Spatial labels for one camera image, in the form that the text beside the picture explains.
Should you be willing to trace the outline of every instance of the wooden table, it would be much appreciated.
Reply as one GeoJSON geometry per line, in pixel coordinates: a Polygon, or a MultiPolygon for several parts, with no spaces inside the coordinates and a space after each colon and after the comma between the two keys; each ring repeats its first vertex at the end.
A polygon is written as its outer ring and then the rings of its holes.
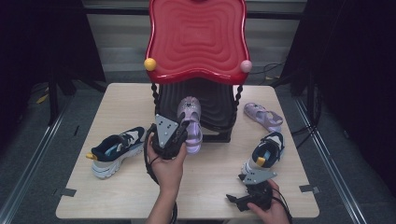
{"type": "MultiPolygon", "coordinates": [[[[93,175],[92,161],[85,155],[111,134],[136,126],[148,128],[154,122],[151,94],[150,84],[108,86],[66,186],[77,192],[74,197],[62,197],[56,210],[58,218],[134,219],[149,215],[159,187],[146,172],[143,153],[125,159],[121,168],[105,180],[93,175]]],[[[177,197],[179,219],[257,218],[250,211],[239,212],[225,196],[226,193],[245,195],[246,187],[237,176],[260,139],[268,134],[244,114],[243,106],[249,102],[263,105],[284,118],[273,88],[244,86],[231,142],[203,143],[199,153],[188,155],[184,162],[177,197]]],[[[274,180],[293,217],[316,217],[319,210],[313,193],[301,193],[299,189],[309,183],[286,121],[282,133],[285,153],[272,168],[278,174],[274,180]]]]}

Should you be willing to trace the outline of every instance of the black floor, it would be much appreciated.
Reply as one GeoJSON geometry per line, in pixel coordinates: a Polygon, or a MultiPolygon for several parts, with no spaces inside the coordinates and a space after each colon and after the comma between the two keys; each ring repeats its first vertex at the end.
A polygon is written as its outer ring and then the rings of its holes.
{"type": "MultiPolygon", "coordinates": [[[[141,74],[136,74],[108,82],[115,81],[147,82],[148,80],[141,74]]],[[[261,82],[260,77],[250,77],[247,85],[258,85],[261,82]]],[[[49,100],[40,105],[35,103],[46,84],[39,84],[32,90],[29,106],[18,131],[0,158],[0,206],[3,209],[0,218],[9,217],[8,222],[1,219],[2,223],[9,223],[10,220],[12,223],[130,223],[130,220],[60,220],[55,216],[60,198],[54,196],[53,192],[66,186],[103,97],[101,92],[83,83],[76,81],[75,84],[78,91],[74,96],[68,98],[60,94],[60,108],[66,105],[68,100],[70,105],[64,112],[62,123],[49,143],[42,161],[37,165],[32,181],[28,183],[28,189],[21,193],[23,195],[21,201],[12,202],[15,203],[14,208],[17,208],[15,214],[6,216],[4,208],[6,203],[10,203],[7,199],[15,193],[13,190],[48,128],[49,100]]],[[[297,131],[303,128],[305,124],[298,112],[296,99],[290,95],[289,85],[277,87],[276,94],[290,130],[297,131]]],[[[358,202],[366,223],[396,223],[395,198],[390,195],[382,180],[361,157],[356,145],[345,138],[344,130],[326,105],[322,108],[318,131],[332,155],[331,159],[334,160],[347,183],[351,195],[358,202]]],[[[296,146],[303,142],[307,135],[308,132],[295,135],[293,138],[296,146]]],[[[294,223],[354,223],[354,219],[346,209],[347,202],[344,202],[340,196],[337,185],[333,183],[312,138],[308,138],[298,150],[310,184],[320,189],[320,193],[315,195],[320,215],[313,219],[295,219],[294,223]]]]}

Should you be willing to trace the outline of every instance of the red wavy tray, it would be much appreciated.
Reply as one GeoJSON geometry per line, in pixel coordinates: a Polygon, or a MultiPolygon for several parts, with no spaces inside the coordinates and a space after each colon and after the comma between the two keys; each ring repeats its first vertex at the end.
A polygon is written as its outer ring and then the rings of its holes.
{"type": "Polygon", "coordinates": [[[156,62],[148,71],[152,82],[193,77],[230,85],[245,82],[245,0],[150,0],[149,13],[146,58],[156,62]]]}

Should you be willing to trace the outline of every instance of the black handheld controller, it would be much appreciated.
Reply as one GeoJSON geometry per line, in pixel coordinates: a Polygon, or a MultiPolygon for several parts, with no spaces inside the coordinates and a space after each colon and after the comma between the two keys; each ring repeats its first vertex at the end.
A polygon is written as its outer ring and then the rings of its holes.
{"type": "Polygon", "coordinates": [[[152,148],[154,149],[155,153],[157,153],[161,158],[165,160],[171,160],[175,156],[177,156],[178,152],[180,151],[181,145],[187,139],[187,127],[189,126],[189,121],[183,121],[181,124],[177,126],[177,129],[173,133],[168,133],[167,130],[169,129],[170,124],[165,124],[163,122],[157,123],[157,130],[154,133],[152,138],[152,148]],[[165,125],[165,131],[163,133],[159,133],[160,129],[159,126],[165,125]],[[168,135],[172,134],[166,142],[161,141],[159,135],[168,135]]]}
{"type": "Polygon", "coordinates": [[[241,212],[249,210],[248,203],[255,203],[264,211],[270,209],[273,190],[268,181],[257,185],[247,185],[247,193],[248,195],[242,198],[236,198],[230,194],[226,196],[231,203],[236,203],[241,212]]]}

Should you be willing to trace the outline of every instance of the black cable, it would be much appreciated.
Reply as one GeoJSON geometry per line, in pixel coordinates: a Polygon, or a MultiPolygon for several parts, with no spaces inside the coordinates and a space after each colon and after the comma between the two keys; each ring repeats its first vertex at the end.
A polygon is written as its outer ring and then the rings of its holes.
{"type": "Polygon", "coordinates": [[[286,212],[286,216],[288,217],[289,224],[292,224],[292,223],[293,223],[293,217],[291,216],[291,213],[290,213],[290,210],[289,210],[288,204],[286,203],[285,198],[284,198],[283,195],[279,192],[279,190],[277,190],[277,189],[273,189],[273,190],[276,191],[277,193],[279,193],[279,196],[281,197],[282,200],[280,200],[280,199],[278,199],[278,198],[276,198],[276,197],[273,197],[273,199],[274,199],[275,201],[279,202],[279,203],[282,205],[283,209],[284,209],[285,212],[286,212]]]}
{"type": "Polygon", "coordinates": [[[306,140],[308,140],[309,136],[311,136],[311,134],[312,134],[313,131],[314,131],[314,130],[312,130],[311,132],[309,132],[309,134],[303,139],[303,141],[296,147],[297,149],[298,149],[300,146],[302,146],[303,143],[304,143],[306,140]]]}

